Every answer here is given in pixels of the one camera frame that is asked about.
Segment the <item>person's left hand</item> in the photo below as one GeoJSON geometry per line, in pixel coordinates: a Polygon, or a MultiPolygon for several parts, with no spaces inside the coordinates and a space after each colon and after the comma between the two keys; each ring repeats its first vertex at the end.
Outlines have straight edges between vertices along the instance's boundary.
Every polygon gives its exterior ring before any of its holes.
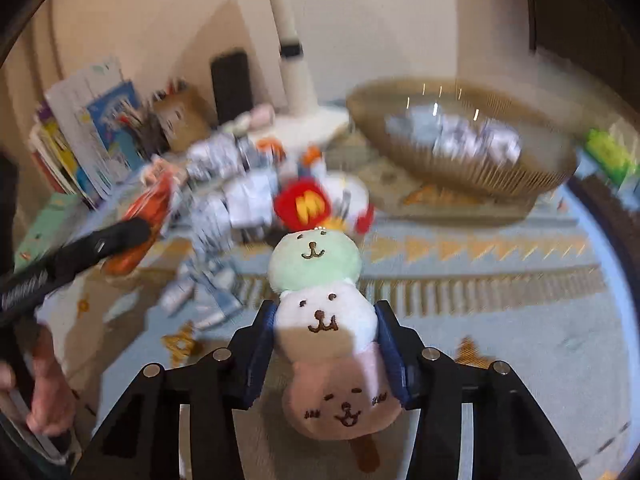
{"type": "Polygon", "coordinates": [[[20,415],[10,399],[15,388],[15,374],[7,362],[1,362],[1,413],[22,420],[34,434],[57,437],[73,426],[76,404],[62,367],[56,359],[51,332],[47,325],[39,326],[37,342],[32,347],[32,372],[35,389],[32,407],[20,415]]]}

